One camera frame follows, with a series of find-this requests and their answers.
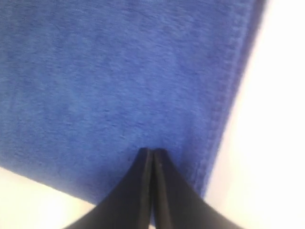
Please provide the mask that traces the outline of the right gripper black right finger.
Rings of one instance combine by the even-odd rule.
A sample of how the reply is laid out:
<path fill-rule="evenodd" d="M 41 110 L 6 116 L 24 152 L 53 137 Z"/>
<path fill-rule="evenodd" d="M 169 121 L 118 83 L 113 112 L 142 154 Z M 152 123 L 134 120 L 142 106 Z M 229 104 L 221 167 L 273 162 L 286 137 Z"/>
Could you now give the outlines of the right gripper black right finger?
<path fill-rule="evenodd" d="M 205 203 L 166 150 L 153 150 L 153 207 L 157 229 L 239 229 Z"/>

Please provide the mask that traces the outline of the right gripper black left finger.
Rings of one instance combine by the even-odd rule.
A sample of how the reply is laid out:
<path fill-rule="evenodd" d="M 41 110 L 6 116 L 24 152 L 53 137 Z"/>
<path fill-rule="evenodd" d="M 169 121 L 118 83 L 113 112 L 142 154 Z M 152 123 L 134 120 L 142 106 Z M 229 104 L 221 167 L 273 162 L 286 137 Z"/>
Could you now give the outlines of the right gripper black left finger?
<path fill-rule="evenodd" d="M 151 217 L 153 154 L 141 148 L 119 184 L 68 229 L 147 229 Z"/>

